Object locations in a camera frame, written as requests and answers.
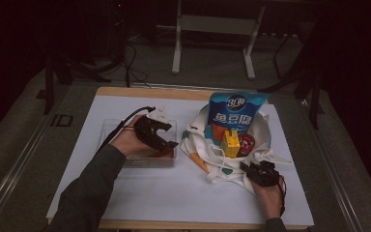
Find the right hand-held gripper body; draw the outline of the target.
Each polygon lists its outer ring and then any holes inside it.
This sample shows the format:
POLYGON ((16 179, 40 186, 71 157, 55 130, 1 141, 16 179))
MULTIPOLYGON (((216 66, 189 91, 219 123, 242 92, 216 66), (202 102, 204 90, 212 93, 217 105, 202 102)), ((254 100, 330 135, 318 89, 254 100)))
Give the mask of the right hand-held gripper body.
POLYGON ((246 173, 246 176, 260 187, 273 187, 279 183, 279 172, 275 167, 264 167, 253 162, 249 166, 252 171, 246 173))

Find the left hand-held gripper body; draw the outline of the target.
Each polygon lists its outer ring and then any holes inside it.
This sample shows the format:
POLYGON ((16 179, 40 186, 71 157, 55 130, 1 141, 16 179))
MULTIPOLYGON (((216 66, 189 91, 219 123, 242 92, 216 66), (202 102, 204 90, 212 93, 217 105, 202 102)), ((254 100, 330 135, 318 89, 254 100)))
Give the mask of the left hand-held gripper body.
POLYGON ((137 120, 134 124, 137 138, 156 150, 158 143, 165 140, 157 134, 161 123, 170 124, 163 107, 156 108, 137 120))

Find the red can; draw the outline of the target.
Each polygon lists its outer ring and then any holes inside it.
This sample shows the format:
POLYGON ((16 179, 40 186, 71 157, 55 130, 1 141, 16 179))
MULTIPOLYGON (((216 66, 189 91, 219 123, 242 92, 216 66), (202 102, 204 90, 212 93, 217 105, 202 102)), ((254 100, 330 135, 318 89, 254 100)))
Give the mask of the red can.
POLYGON ((239 136, 240 150, 238 151, 237 157, 246 157, 253 150, 255 146, 255 139, 248 133, 241 133, 239 136))

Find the yellow drink carton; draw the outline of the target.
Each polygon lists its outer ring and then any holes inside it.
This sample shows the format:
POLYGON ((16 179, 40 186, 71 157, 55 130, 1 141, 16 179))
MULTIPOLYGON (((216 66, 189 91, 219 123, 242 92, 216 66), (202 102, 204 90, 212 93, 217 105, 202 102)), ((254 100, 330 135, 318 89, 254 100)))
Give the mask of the yellow drink carton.
POLYGON ((235 130, 227 130, 223 134, 220 147, 226 157, 234 159, 241 148, 238 133, 235 130))

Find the clear plastic tray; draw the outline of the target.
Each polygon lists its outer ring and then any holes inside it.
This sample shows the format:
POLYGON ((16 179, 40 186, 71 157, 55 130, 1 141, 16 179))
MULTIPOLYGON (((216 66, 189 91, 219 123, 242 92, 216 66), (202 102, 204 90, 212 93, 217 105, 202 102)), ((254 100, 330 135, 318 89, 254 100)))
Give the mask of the clear plastic tray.
MULTIPOLYGON (((121 123, 120 119, 106 119, 103 121, 103 125, 100 132, 98 148, 105 140, 105 138, 113 132, 117 126, 121 123)), ((165 139, 166 141, 179 141, 177 135, 177 122, 175 120, 169 120, 172 128, 168 131, 158 130, 157 134, 165 139)), ((125 167, 129 168, 171 168, 175 164, 177 149, 174 148, 174 157, 172 159, 127 159, 125 167)))

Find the white patterned tote bag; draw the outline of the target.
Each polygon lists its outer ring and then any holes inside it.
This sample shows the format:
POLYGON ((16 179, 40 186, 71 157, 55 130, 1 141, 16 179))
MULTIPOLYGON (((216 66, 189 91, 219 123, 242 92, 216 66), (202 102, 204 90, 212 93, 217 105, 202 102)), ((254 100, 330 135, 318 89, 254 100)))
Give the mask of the white patterned tote bag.
POLYGON ((200 159, 204 162, 203 170, 207 173, 210 183, 232 182, 243 189, 253 193, 254 189, 244 172, 240 169, 240 163, 259 163, 262 160, 278 163, 293 164, 292 160, 282 158, 273 153, 271 146, 271 116, 260 110, 250 128, 248 134, 255 139, 253 150, 243 158, 227 158, 218 145, 205 137, 204 132, 208 125, 209 107, 205 105, 197 116, 186 126, 181 149, 192 160, 200 159))

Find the blue snack bag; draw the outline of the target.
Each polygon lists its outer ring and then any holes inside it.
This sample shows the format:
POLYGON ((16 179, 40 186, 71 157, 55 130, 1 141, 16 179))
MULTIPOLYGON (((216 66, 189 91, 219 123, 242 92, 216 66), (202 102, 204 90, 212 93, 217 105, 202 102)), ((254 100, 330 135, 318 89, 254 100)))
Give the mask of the blue snack bag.
POLYGON ((263 93, 213 93, 209 100, 205 137, 219 145, 228 130, 246 133, 268 97, 263 93))

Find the person's left hand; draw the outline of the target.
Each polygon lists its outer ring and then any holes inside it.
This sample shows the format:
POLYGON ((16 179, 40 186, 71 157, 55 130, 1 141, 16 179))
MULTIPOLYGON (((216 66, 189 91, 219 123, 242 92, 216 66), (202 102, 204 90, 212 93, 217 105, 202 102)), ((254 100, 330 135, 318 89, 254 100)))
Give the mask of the person's left hand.
POLYGON ((119 134, 111 141, 111 145, 117 148, 125 156, 130 156, 142 150, 148 150, 149 146, 140 141, 133 128, 141 115, 136 115, 130 123, 123 127, 119 134))

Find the person's right hand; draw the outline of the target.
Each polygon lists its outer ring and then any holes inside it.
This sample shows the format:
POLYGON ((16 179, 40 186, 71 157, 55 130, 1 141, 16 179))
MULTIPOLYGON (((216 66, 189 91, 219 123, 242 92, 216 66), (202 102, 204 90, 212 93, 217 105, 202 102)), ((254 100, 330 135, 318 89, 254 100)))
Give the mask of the person's right hand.
POLYGON ((257 195, 265 219, 280 218, 283 206, 284 178, 279 178, 279 184, 273 187, 261 187, 252 182, 251 185, 257 195))

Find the white table mat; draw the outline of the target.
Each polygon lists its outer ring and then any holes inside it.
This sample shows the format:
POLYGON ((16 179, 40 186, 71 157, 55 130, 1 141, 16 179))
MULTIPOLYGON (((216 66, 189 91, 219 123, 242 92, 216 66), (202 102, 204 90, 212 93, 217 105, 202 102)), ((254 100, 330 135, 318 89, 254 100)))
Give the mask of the white table mat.
MULTIPOLYGON (((97 95, 72 151, 60 185, 46 217, 53 218, 61 192, 81 173, 98 149, 105 122, 116 124, 142 106, 163 106, 175 122, 181 139, 186 125, 208 102, 97 95)), ((212 184, 205 172, 181 149, 168 168, 124 168, 103 215, 101 227, 147 228, 153 222, 168 222, 171 228, 255 228, 264 223, 257 197, 231 183, 212 184)))

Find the black stand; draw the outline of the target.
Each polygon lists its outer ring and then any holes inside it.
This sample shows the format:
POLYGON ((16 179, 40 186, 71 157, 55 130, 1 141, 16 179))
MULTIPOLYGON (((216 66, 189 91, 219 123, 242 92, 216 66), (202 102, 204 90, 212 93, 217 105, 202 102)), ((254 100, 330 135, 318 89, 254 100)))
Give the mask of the black stand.
POLYGON ((70 67, 77 69, 90 79, 98 82, 109 82, 109 79, 100 77, 94 71, 89 70, 80 63, 74 61, 70 56, 55 49, 49 49, 45 57, 45 76, 43 98, 45 100, 44 115, 47 115, 54 105, 54 75, 60 79, 61 83, 70 85, 72 77, 70 67))
POLYGON ((259 89, 262 93, 273 93, 297 82, 294 97, 301 101, 310 98, 309 121, 315 130, 319 128, 318 110, 323 76, 322 52, 318 46, 320 41, 321 37, 316 35, 315 31, 311 32, 294 64, 282 75, 282 79, 269 87, 259 89))

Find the black floor plate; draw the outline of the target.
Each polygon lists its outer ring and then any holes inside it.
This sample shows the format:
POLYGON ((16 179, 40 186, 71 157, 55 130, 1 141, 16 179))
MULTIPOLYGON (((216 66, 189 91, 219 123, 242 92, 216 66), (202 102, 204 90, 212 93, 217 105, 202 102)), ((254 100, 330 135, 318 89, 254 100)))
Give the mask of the black floor plate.
POLYGON ((69 127, 73 121, 72 115, 56 114, 50 124, 51 127, 69 127))

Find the white metal stand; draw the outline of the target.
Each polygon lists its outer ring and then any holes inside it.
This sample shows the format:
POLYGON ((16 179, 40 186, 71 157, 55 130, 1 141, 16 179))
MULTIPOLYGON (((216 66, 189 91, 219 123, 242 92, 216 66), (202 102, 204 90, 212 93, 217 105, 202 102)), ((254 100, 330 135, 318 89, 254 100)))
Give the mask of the white metal stand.
POLYGON ((182 32, 195 31, 219 34, 245 35, 250 38, 249 44, 243 49, 243 60, 247 78, 256 77, 251 53, 259 34, 259 29, 266 7, 261 6, 254 19, 205 16, 182 13, 182 0, 177 0, 176 41, 172 63, 172 73, 178 74, 181 69, 182 32))

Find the metal frame rail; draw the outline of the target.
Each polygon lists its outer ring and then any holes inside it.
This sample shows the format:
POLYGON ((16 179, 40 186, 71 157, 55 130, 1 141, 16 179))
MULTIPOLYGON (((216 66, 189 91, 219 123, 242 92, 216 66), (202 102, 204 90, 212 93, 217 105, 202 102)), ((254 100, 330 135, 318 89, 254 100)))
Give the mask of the metal frame rail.
POLYGON ((365 170, 357 150, 329 99, 317 108, 319 127, 307 125, 315 161, 304 167, 306 196, 315 219, 315 232, 363 232, 357 216, 358 178, 365 170))
POLYGON ((29 137, 28 142, 24 146, 22 152, 19 154, 14 165, 11 167, 9 172, 6 174, 0 184, 0 212, 4 208, 6 202, 10 198, 14 188, 20 179, 25 166, 27 165, 30 158, 33 157, 45 130, 48 128, 49 123, 54 118, 59 105, 62 103, 63 98, 59 98, 53 105, 50 106, 47 113, 45 113, 37 125, 36 129, 29 137))

